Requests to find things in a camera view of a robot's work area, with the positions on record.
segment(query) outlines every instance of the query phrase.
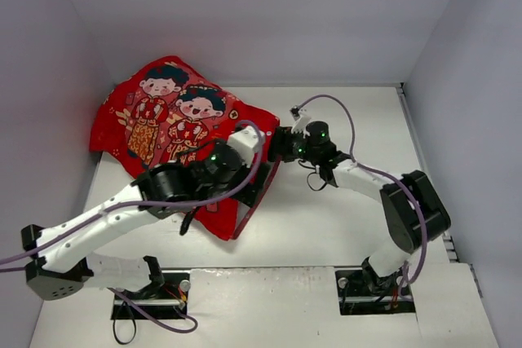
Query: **wire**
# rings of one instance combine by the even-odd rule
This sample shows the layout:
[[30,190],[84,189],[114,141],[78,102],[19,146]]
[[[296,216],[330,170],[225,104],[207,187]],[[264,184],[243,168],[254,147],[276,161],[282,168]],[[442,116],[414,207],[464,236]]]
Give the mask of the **wire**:
[[198,146],[198,147],[195,147],[195,148],[190,148],[186,151],[182,151],[182,152],[179,152],[176,154],[176,158],[178,156],[183,156],[183,155],[187,155],[187,154],[190,154],[190,153],[193,153],[193,152],[198,152],[200,150],[202,150],[203,148],[205,148],[206,146],[208,146],[209,144],[211,143],[217,143],[217,142],[221,142],[221,143],[226,143],[223,139],[212,139],[212,140],[209,140],[205,143],[203,143],[201,146]]
[[192,317],[190,315],[183,314],[181,311],[178,311],[177,309],[175,309],[176,312],[178,313],[178,315],[181,318],[188,319],[188,320],[192,321],[194,323],[194,325],[191,328],[189,328],[189,329],[174,328],[174,327],[172,327],[170,325],[162,323],[159,319],[155,319],[154,317],[152,317],[147,311],[143,310],[141,307],[139,307],[133,301],[131,301],[125,294],[120,293],[116,289],[108,289],[108,290],[111,293],[113,293],[114,295],[116,295],[117,297],[119,297],[120,299],[122,299],[124,302],[126,302],[134,310],[138,311],[143,317],[145,317],[149,321],[155,323],[157,326],[168,330],[169,332],[182,333],[182,334],[192,333],[193,331],[195,331],[197,329],[197,326],[199,325],[197,320],[194,317]]
[[179,297],[173,293],[172,291],[170,291],[167,287],[163,286],[163,289],[168,293],[170,294],[172,297],[174,297],[175,299],[179,299]]
[[183,218],[183,221],[181,222],[181,226],[179,226],[179,234],[181,236],[184,236],[185,234],[187,234],[188,228],[190,227],[190,223],[192,223],[194,216],[196,216],[197,211],[199,211],[200,208],[201,207],[196,207],[192,211],[188,211],[185,214],[185,217]]
[[[259,128],[257,127],[257,125],[255,123],[253,123],[250,120],[241,120],[241,121],[239,121],[237,123],[237,126],[241,126],[241,125],[248,125],[248,126],[251,126],[252,128],[254,128],[254,131],[255,131],[255,133],[256,133],[256,135],[258,137],[258,140],[260,141],[261,145],[263,145],[264,138],[261,135],[261,131],[259,130]],[[100,219],[104,214],[111,213],[111,212],[113,212],[113,211],[115,211],[117,209],[123,209],[123,208],[128,208],[128,207],[138,207],[138,206],[144,206],[144,207],[165,207],[165,208],[184,208],[185,209],[185,208],[201,207],[201,206],[204,206],[204,205],[217,203],[217,202],[219,202],[221,200],[225,200],[225,199],[229,198],[230,196],[233,196],[236,193],[238,193],[255,176],[255,174],[258,171],[259,166],[261,165],[261,160],[263,158],[262,155],[263,154],[258,152],[256,154],[256,157],[255,157],[255,160],[254,160],[254,164],[252,165],[252,168],[250,169],[250,172],[245,177],[245,179],[243,179],[243,181],[239,185],[237,185],[236,187],[234,187],[230,191],[225,192],[221,196],[211,197],[210,199],[207,199],[207,200],[190,200],[190,201],[176,201],[176,202],[134,200],[134,201],[124,201],[122,203],[118,203],[118,204],[115,204],[115,205],[110,205],[109,207],[107,207],[103,211],[103,213],[100,212],[100,213],[94,214],[90,218],[88,218],[85,221],[79,223],[77,226],[71,228],[70,230],[67,230],[63,234],[60,234],[59,236],[57,236],[56,238],[50,240],[49,242],[46,242],[45,244],[42,244],[40,246],[35,247],[34,249],[31,249],[29,251],[17,254],[15,256],[10,256],[10,257],[4,258],[4,259],[0,259],[0,265],[10,264],[11,262],[22,260],[24,258],[31,257],[34,254],[38,254],[41,251],[51,247],[52,245],[57,244],[61,240],[64,240],[65,238],[67,238],[71,234],[73,234],[73,233],[83,229],[84,227],[86,227],[86,226],[90,225],[91,223],[95,222],[96,220]]]
[[25,271],[25,267],[14,267],[14,268],[4,268],[4,269],[0,269],[0,273],[22,272],[22,271]]
[[309,170],[313,170],[313,171],[316,171],[316,168],[313,167],[313,166],[308,166],[308,165],[305,165],[306,161],[304,159],[300,159],[297,161],[297,163],[299,164],[299,166],[303,167],[304,169],[309,169]]
[[320,187],[318,187],[317,189],[315,189],[311,184],[310,184],[310,177],[314,174],[317,174],[316,171],[313,171],[311,172],[310,174],[307,175],[307,185],[310,189],[312,189],[314,192],[320,192],[322,191],[326,185],[328,185],[328,183],[325,181],[325,183],[323,183]]
[[341,301],[341,308],[344,311],[344,305],[346,305],[346,296],[348,295],[348,283],[343,288],[343,299]]
[[[120,311],[122,311],[122,309],[125,308],[125,310],[127,311],[127,314],[129,315],[129,319],[130,321],[132,322],[132,326],[134,327],[134,332],[132,333],[132,337],[130,338],[129,341],[122,341],[120,340],[120,338],[117,336],[117,333],[116,333],[116,321],[117,321],[117,317],[120,315]],[[120,345],[120,346],[126,346],[126,345],[129,345],[133,342],[134,338],[136,337],[136,318],[134,317],[134,313],[132,312],[131,308],[129,307],[129,304],[127,302],[123,302],[116,310],[116,314],[114,315],[114,319],[113,319],[113,336],[114,336],[114,340],[116,340],[116,342]]]
[[350,141],[350,149],[349,149],[348,153],[350,154],[350,157],[351,157],[353,163],[357,164],[363,170],[366,170],[366,171],[368,171],[370,173],[381,175],[381,176],[383,176],[385,178],[388,178],[391,181],[393,181],[401,189],[401,191],[403,191],[406,194],[406,197],[408,197],[408,200],[414,206],[415,213],[417,214],[418,221],[419,221],[420,227],[421,227],[421,256],[420,256],[420,259],[418,260],[418,265],[417,265],[417,268],[415,269],[414,275],[411,278],[409,278],[408,274],[405,273],[405,269],[406,269],[406,271],[408,270],[408,268],[406,268],[409,265],[408,262],[405,262],[405,264],[402,267],[402,270],[403,270],[403,278],[402,278],[402,280],[406,284],[412,284],[413,282],[415,282],[415,280],[417,280],[418,276],[420,275],[421,270],[424,267],[424,262],[426,261],[426,255],[427,255],[426,219],[424,218],[424,214],[421,211],[420,205],[418,204],[418,202],[415,199],[414,195],[409,191],[409,189],[398,178],[394,177],[393,175],[391,175],[389,173],[386,173],[385,171],[374,169],[374,168],[369,167],[367,165],[363,165],[362,163],[360,163],[360,162],[358,162],[356,160],[355,154],[353,153],[353,150],[354,150],[355,145],[356,145],[356,127],[355,127],[355,124],[353,122],[352,115],[350,114],[350,112],[348,111],[346,105],[343,104],[342,101],[340,101],[339,99],[333,97],[333,95],[319,94],[319,95],[314,95],[313,97],[311,97],[311,98],[307,99],[306,101],[304,101],[302,104],[300,104],[298,106],[298,109],[303,108],[305,105],[309,104],[314,99],[318,99],[318,98],[332,99],[333,101],[337,102],[341,106],[343,111],[346,113],[346,115],[348,117],[348,121],[350,122],[350,128],[352,130],[352,139]]

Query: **black mounting base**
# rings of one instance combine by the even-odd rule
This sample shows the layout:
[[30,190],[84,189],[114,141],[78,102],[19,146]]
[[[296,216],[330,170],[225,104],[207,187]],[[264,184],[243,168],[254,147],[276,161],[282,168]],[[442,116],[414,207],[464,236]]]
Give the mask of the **black mounting base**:
[[[163,272],[163,278],[165,279],[166,289],[160,289],[150,297],[145,298],[143,296],[133,295],[132,293],[125,293],[125,295],[133,302],[137,302],[139,307],[155,319],[181,319],[182,317],[179,316],[179,313],[187,314],[188,306],[186,305],[183,308],[179,308],[176,304],[176,298],[172,294],[174,294],[178,299],[180,298],[178,292],[179,283],[183,280],[190,281],[190,274],[184,271]],[[134,319],[145,319],[133,308],[130,308],[130,314],[128,311],[118,311],[121,305],[122,300],[119,297],[114,296],[111,319],[131,319],[131,314]]]

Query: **robotic arm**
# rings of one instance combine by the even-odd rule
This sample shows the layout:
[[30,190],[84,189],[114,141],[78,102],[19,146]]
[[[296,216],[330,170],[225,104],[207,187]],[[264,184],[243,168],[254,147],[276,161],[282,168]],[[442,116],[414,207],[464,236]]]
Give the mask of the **robotic arm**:
[[[294,126],[280,127],[272,139],[269,159],[301,160],[316,167],[330,186],[351,189],[382,204],[389,237],[362,262],[362,275],[370,291],[379,292],[422,245],[421,224],[403,190],[389,178],[377,175],[340,152],[330,140],[328,125],[311,121],[305,109],[292,108]],[[422,171],[393,175],[410,190],[418,202],[427,227],[427,241],[439,237],[451,226],[449,215]]]
[[25,266],[27,285],[47,301],[68,297],[83,287],[114,287],[137,292],[143,297],[155,293],[164,284],[155,257],[128,260],[92,252],[129,231],[172,214],[191,211],[192,207],[172,209],[131,203],[133,205],[126,208],[105,211],[129,201],[178,202],[221,196],[246,179],[254,154],[262,143],[254,129],[247,126],[231,134],[226,143],[216,141],[212,153],[204,161],[194,161],[187,166],[175,162],[158,165],[115,196],[68,222],[51,228],[25,227],[21,232],[22,245],[29,251],[55,240],[95,214],[102,215],[34,254],[33,260]]
[[[391,275],[421,247],[421,228],[404,192],[394,182],[362,169],[352,158],[340,152],[330,140],[328,125],[310,121],[303,109],[292,109],[292,127],[278,127],[272,137],[268,160],[307,161],[314,165],[330,186],[362,193],[384,208],[389,238],[381,248],[362,262],[365,283],[370,291],[386,286]],[[42,246],[102,213],[102,218],[35,254],[25,267],[28,286],[42,299],[55,300],[76,293],[83,287],[115,287],[147,297],[163,284],[161,268],[155,257],[127,260],[98,255],[99,247],[138,227],[152,224],[192,207],[138,207],[103,213],[108,207],[130,200],[184,201],[208,200],[237,186],[249,173],[261,141],[247,127],[232,134],[228,141],[217,142],[204,161],[187,166],[179,163],[158,165],[140,175],[114,197],[94,209],[59,226],[43,229],[27,226],[22,230],[25,250]],[[421,206],[427,224],[427,238],[434,240],[451,222],[427,176],[418,170],[404,174],[401,182]]]

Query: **cartoon character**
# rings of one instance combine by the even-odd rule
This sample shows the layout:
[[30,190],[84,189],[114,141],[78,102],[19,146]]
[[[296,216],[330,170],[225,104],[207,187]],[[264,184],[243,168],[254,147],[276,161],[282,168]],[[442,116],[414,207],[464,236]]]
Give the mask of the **cartoon character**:
[[166,64],[151,69],[139,86],[147,94],[132,110],[130,116],[136,123],[127,142],[130,156],[138,157],[147,169],[154,158],[160,124],[169,116],[169,107],[163,99],[173,92],[180,92],[188,81],[188,74],[181,68]]
[[160,162],[179,161],[182,164],[196,159],[196,153],[183,154],[197,147],[208,135],[208,129],[201,120],[221,117],[226,108],[226,93],[208,86],[188,86],[179,93],[175,106],[185,116],[169,128],[170,144],[161,155]]

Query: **red bag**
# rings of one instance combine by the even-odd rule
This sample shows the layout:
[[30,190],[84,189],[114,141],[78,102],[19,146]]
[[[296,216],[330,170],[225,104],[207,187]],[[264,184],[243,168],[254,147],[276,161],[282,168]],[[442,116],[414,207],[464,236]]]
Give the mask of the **red bag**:
[[[241,102],[207,81],[177,56],[143,67],[118,85],[101,105],[91,129],[91,151],[114,156],[134,178],[149,167],[174,160],[184,165],[208,156],[211,147],[178,156],[208,140],[227,137],[239,120],[253,121],[266,135],[263,162],[279,119]],[[278,162],[266,182],[272,181]],[[226,199],[197,211],[195,219],[223,240],[237,238],[248,218]]]

